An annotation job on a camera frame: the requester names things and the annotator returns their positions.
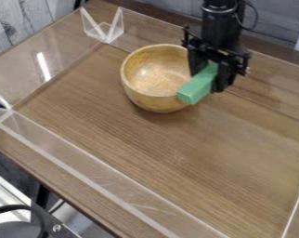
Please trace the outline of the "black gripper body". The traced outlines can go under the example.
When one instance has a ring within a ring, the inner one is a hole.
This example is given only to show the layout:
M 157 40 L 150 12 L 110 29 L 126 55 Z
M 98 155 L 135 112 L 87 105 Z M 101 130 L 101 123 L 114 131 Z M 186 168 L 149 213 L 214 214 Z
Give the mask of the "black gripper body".
M 239 75 L 246 74 L 250 58 L 239 43 L 243 5 L 201 5 L 202 23 L 183 26 L 182 47 L 205 54 L 207 61 L 226 61 Z

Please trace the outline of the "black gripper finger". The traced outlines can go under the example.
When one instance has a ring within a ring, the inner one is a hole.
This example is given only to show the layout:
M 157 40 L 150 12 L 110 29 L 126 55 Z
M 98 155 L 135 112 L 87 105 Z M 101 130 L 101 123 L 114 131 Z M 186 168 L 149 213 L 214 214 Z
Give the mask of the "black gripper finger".
M 226 87 L 233 84 L 235 76 L 237 73 L 234 67 L 226 61 L 221 61 L 218 63 L 217 75 L 211 84 L 211 92 L 222 92 Z
M 187 50 L 187 66 L 190 75 L 194 76 L 207 65 L 207 57 L 197 50 Z

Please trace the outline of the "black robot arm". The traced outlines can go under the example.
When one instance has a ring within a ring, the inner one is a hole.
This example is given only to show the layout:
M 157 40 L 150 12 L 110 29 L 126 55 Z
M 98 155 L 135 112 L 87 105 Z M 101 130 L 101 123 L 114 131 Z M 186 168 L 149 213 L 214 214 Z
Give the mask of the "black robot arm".
M 239 41 L 245 13 L 243 0 L 203 0 L 202 23 L 183 26 L 182 47 L 187 51 L 191 76 L 213 63 L 217 66 L 210 82 L 210 92 L 222 92 L 245 76 L 250 52 Z

